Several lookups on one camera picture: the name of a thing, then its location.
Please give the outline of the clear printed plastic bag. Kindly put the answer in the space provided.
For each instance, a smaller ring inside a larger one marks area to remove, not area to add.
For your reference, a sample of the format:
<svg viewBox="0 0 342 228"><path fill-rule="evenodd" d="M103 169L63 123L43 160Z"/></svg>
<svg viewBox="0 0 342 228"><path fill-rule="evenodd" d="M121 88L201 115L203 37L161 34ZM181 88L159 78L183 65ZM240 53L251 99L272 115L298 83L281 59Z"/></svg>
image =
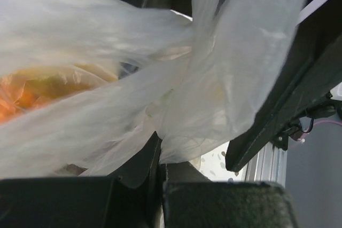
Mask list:
<svg viewBox="0 0 342 228"><path fill-rule="evenodd" d="M72 67L92 89L1 125L1 178L107 175L156 132L160 161L246 132L271 92L305 0L192 0L193 19L120 0L1 0L1 77Z"/></svg>

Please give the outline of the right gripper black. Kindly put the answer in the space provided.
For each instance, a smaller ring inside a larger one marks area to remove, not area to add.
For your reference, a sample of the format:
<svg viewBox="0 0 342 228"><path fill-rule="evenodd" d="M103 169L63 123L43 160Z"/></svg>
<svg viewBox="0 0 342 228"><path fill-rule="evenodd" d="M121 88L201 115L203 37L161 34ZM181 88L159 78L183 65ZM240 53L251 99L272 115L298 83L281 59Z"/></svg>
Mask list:
<svg viewBox="0 0 342 228"><path fill-rule="evenodd" d="M291 119L340 82L341 0L327 0L300 23L277 83L252 127L230 142L226 169L240 171Z"/></svg>

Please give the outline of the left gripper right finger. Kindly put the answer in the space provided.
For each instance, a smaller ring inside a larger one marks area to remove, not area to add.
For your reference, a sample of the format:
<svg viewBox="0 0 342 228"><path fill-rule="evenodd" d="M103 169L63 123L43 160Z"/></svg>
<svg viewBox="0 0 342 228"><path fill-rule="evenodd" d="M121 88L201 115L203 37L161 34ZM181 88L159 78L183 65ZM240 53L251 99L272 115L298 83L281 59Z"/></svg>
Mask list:
<svg viewBox="0 0 342 228"><path fill-rule="evenodd" d="M212 182L189 162L160 165L165 227L298 227L273 182Z"/></svg>

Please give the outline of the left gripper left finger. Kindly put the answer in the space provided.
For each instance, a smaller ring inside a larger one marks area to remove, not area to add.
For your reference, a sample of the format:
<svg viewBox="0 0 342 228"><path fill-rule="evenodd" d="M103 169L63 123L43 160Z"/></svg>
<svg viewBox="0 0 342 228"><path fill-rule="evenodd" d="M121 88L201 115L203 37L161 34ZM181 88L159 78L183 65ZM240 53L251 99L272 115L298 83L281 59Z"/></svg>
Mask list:
<svg viewBox="0 0 342 228"><path fill-rule="evenodd" d="M161 139L107 176L1 181L1 227L158 227Z"/></svg>

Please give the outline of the orange fake pineapple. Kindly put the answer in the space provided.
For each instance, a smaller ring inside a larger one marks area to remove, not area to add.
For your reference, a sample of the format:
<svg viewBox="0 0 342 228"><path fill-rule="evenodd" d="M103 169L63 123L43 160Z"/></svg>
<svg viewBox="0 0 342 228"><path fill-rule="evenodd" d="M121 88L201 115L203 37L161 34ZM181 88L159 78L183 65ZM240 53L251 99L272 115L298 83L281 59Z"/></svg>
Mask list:
<svg viewBox="0 0 342 228"><path fill-rule="evenodd" d="M89 78L72 67L38 66L5 75L1 77L1 122L92 87Z"/></svg>

